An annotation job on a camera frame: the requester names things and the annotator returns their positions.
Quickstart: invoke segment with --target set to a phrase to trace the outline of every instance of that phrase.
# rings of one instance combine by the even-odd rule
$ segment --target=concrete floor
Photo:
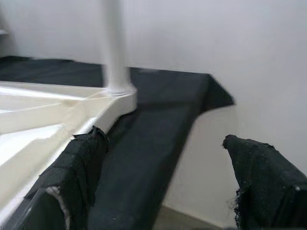
[[[220,230],[219,227],[187,216],[167,207],[161,207],[153,230]]]

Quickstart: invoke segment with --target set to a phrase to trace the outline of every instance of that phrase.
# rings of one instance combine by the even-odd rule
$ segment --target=white wall
[[[93,0],[0,0],[0,22],[6,53],[101,62]]]
[[[203,143],[195,148],[187,144],[167,205],[221,225],[229,223],[225,202],[234,196],[231,185],[236,184],[220,146],[228,133],[273,144],[307,174],[306,0],[123,3],[127,64],[212,73],[237,102],[198,121],[204,130],[199,137],[194,130],[190,142]],[[99,63],[96,10],[94,0],[0,0],[3,23],[11,32],[5,47],[20,56]],[[207,141],[212,134],[216,138]],[[201,169],[200,162],[208,167]],[[218,168],[225,177],[211,173]],[[212,184],[216,178],[218,194]],[[223,186],[227,181],[229,187]]]

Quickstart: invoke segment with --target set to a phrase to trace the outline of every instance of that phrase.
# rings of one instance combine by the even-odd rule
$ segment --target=black cloth
[[[51,200],[46,195],[47,188],[51,188],[54,194],[60,196],[65,210],[69,211],[69,229],[82,230],[86,228],[89,208],[90,205],[94,205],[101,166],[107,150],[107,137],[97,127],[93,127],[88,134],[76,135],[60,156],[44,170],[25,196],[26,200],[31,201],[26,210],[36,211],[32,211],[30,214],[26,212],[25,217],[23,217],[24,214],[20,216],[13,214],[12,221],[6,225],[6,229],[19,229],[14,226],[9,228],[13,224],[13,220],[18,218],[24,219],[24,222],[19,221],[24,227],[23,229],[29,229],[26,226],[36,226],[32,221],[38,219],[33,217],[37,213],[46,217],[48,223],[52,220],[50,215],[54,216],[55,223],[62,222],[57,219],[63,218],[58,213],[58,207],[53,207],[53,211],[46,211],[48,204],[42,204],[42,202]]]
[[[64,60],[13,63],[0,67],[0,80],[103,85],[99,65]],[[120,117],[108,132],[110,153],[89,211],[90,230],[151,229],[195,118],[234,104],[208,74],[130,68],[130,75],[138,89],[137,110]]]
[[[295,200],[296,195],[289,196],[293,191],[301,190],[300,195],[303,196],[300,202],[306,204],[305,175],[269,144],[229,135],[225,138],[223,146],[229,152],[240,186],[237,191],[238,207],[235,209],[238,227],[307,228],[305,205],[302,205],[304,208],[300,210],[300,216],[292,216],[294,211],[292,205],[284,207],[283,213],[280,213],[284,202],[285,204],[299,202]],[[288,222],[281,223],[280,217]]]

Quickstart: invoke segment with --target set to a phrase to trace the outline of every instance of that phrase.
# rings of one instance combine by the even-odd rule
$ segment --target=white pole
[[[124,33],[120,0],[98,0],[101,8],[101,52],[106,64],[104,80],[113,95],[135,91],[125,67]]]

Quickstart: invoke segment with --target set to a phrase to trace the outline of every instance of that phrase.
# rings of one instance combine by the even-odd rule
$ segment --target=black padded surface
[[[99,65],[65,60],[14,60],[0,81],[102,86]],[[195,118],[234,104],[208,74],[130,68],[138,108],[108,133],[106,157],[90,209],[90,230],[150,229]]]

